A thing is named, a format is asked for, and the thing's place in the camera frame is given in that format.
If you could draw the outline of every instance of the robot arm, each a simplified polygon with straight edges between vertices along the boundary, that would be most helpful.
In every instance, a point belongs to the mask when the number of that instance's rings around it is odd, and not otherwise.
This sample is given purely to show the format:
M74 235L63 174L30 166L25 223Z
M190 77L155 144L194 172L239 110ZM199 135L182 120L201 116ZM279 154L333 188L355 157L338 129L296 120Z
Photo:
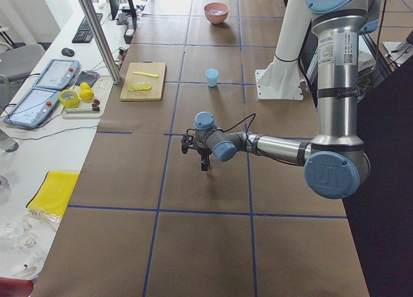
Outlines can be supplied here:
M194 120L195 134L187 131L183 137L182 151L196 149L203 156L203 170L209 154L227 161L237 151L301 165L314 192L341 199L355 193L370 171L363 141L356 134L358 40L360 31L377 27L380 0L305 2L319 41L318 135L311 143L302 143L249 132L227 134L216 126L211 113L201 112Z

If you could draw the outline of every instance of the yellow cloth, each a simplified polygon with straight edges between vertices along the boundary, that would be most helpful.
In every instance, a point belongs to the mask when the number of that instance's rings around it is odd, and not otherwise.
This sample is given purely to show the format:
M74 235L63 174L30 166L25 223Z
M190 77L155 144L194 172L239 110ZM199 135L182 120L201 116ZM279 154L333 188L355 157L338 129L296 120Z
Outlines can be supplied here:
M62 218L78 177L79 174L73 172L47 172L43 184L26 208L46 211Z

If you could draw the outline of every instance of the label on robot arm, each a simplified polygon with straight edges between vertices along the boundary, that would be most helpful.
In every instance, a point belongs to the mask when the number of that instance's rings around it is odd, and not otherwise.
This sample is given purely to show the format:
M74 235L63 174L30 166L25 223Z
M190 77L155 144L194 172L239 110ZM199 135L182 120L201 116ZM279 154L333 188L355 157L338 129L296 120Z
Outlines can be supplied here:
M334 36L318 40L318 65L330 65L334 59Z
M357 33L342 32L335 34L336 66L357 65Z

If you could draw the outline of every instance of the red object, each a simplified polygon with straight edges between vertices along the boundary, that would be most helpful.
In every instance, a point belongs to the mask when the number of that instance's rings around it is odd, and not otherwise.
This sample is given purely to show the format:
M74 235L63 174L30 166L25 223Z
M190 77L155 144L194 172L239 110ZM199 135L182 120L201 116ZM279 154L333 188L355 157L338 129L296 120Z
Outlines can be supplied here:
M32 281L0 277L1 297L27 297L32 291Z

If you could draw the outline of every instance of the wooden cutting board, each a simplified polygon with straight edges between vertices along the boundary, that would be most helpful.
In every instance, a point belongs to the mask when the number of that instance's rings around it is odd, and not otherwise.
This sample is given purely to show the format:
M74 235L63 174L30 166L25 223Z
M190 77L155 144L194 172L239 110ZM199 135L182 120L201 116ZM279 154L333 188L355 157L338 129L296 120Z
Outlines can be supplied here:
M133 74L135 71L158 74L159 77L142 76ZM130 63L125 80L123 81L121 101L161 101L163 93L163 82L165 80L165 63ZM134 83L149 82L151 90L129 91L129 85Z

